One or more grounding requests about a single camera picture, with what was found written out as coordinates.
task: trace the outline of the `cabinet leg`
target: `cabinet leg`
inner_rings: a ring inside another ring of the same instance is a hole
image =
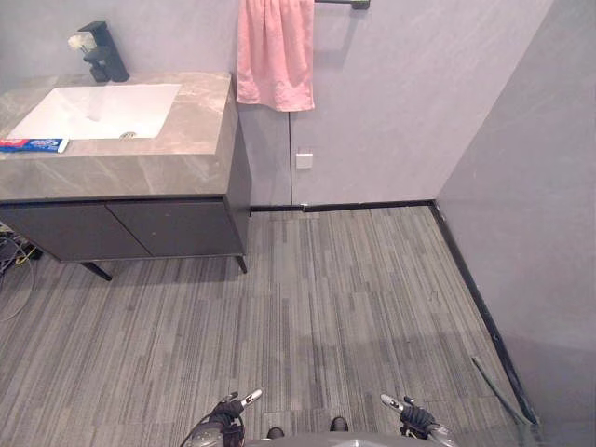
[[[238,262],[238,265],[240,265],[240,270],[242,270],[242,273],[248,273],[249,269],[246,267],[246,263],[244,262],[244,256],[235,256],[236,257],[236,261]]]
[[[95,263],[81,263],[89,272],[93,272],[98,277],[105,279],[106,281],[111,281],[112,277],[105,273],[105,271],[101,270],[97,264]]]

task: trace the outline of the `pink towel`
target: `pink towel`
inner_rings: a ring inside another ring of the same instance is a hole
[[[315,0],[240,0],[237,99],[280,112],[315,108]]]

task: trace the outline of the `cabinet door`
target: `cabinet door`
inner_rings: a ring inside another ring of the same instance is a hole
[[[61,261],[149,256],[103,203],[3,207],[0,221]]]
[[[154,256],[243,252],[221,200],[146,200],[107,206]]]

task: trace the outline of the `faucet handle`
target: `faucet handle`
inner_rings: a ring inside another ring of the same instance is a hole
[[[68,38],[68,46],[73,50],[82,50],[84,53],[89,53],[97,46],[93,34],[89,32],[79,32],[71,35]]]

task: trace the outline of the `light switch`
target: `light switch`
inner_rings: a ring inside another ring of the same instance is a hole
[[[297,169],[311,169],[313,167],[312,154],[296,154]]]

